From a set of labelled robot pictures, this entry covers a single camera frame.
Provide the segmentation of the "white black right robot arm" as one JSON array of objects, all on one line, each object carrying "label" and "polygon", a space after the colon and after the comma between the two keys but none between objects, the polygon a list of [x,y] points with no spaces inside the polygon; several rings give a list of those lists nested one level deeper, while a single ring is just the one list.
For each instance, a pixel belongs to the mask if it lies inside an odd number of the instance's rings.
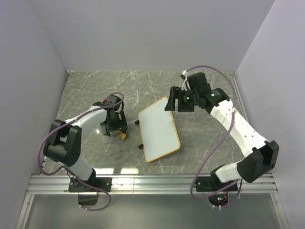
[{"label": "white black right robot arm", "polygon": [[274,169],[279,152],[278,143],[268,141],[255,131],[222,89],[195,88],[184,91],[176,86],[170,88],[165,111],[192,112],[195,106],[206,110],[229,132],[244,156],[238,162],[220,166],[211,172],[210,184],[214,190],[222,190],[227,182],[233,180],[243,179],[252,183]]}]

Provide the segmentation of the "yellow-framed whiteboard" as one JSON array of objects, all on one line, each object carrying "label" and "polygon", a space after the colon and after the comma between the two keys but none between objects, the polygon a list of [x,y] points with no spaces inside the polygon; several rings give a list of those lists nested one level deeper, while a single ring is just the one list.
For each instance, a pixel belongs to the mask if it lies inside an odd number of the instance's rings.
[{"label": "yellow-framed whiteboard", "polygon": [[139,148],[143,150],[147,163],[181,148],[173,114],[165,111],[168,101],[168,97],[164,96],[138,113],[142,138]]}]

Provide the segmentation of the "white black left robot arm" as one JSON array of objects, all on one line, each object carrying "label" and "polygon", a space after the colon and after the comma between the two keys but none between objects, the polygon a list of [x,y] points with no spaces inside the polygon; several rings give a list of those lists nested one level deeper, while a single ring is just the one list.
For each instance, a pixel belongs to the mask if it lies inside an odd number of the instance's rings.
[{"label": "white black left robot arm", "polygon": [[81,158],[81,140],[84,131],[101,125],[102,134],[110,136],[118,132],[126,138],[128,129],[123,109],[119,105],[93,105],[88,111],[66,121],[55,120],[49,134],[43,140],[39,153],[54,162],[62,164],[71,178],[71,186],[86,192],[103,189],[110,191],[112,179],[96,177],[96,171]]}]

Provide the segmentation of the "yellow bone-shaped eraser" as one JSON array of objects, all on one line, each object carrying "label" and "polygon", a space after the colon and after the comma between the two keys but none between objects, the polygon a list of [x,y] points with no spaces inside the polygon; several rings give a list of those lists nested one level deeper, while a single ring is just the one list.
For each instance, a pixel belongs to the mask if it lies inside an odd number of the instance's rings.
[{"label": "yellow bone-shaped eraser", "polygon": [[127,134],[122,132],[121,130],[118,131],[119,136],[121,137],[122,140],[125,140],[127,137]]}]

